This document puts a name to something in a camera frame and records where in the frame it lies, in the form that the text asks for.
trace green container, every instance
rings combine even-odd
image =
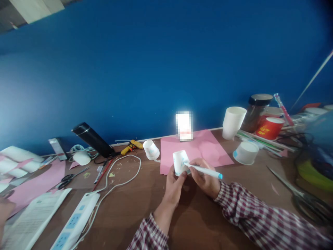
[[[314,186],[333,193],[333,181],[319,173],[311,164],[311,160],[297,164],[298,173]]]

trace pink pen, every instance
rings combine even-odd
[[[283,113],[284,113],[284,117],[286,118],[286,120],[288,121],[290,126],[294,126],[294,122],[292,121],[292,119],[290,118],[287,110],[285,109],[285,106],[283,105],[283,103],[281,102],[280,96],[278,93],[274,94],[274,98],[275,101],[278,103],[279,107],[282,109]]]

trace black jar lid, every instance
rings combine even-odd
[[[267,106],[271,103],[273,96],[270,94],[254,94],[249,99],[249,104],[254,106]]]
[[[80,123],[75,128],[73,128],[71,131],[74,132],[77,135],[80,135],[90,129],[90,126],[86,123]]]

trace power strip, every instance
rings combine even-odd
[[[69,250],[74,246],[87,224],[100,196],[101,195],[98,193],[86,193],[83,196],[79,205],[77,205],[72,216],[51,247],[51,250]]]

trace pencil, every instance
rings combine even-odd
[[[99,183],[99,182],[100,182],[100,180],[103,178],[103,175],[105,174],[105,172],[106,172],[106,171],[107,171],[107,169],[109,168],[109,166],[110,166],[110,164],[111,164],[112,160],[113,160],[113,159],[111,159],[111,160],[110,160],[110,162],[109,162],[108,166],[105,168],[104,172],[102,173],[102,176],[101,176],[101,177],[98,179],[98,181],[97,181],[96,185],[94,186],[94,189],[93,189],[93,191],[95,191],[95,189],[96,189],[96,187],[97,187],[98,183]]]

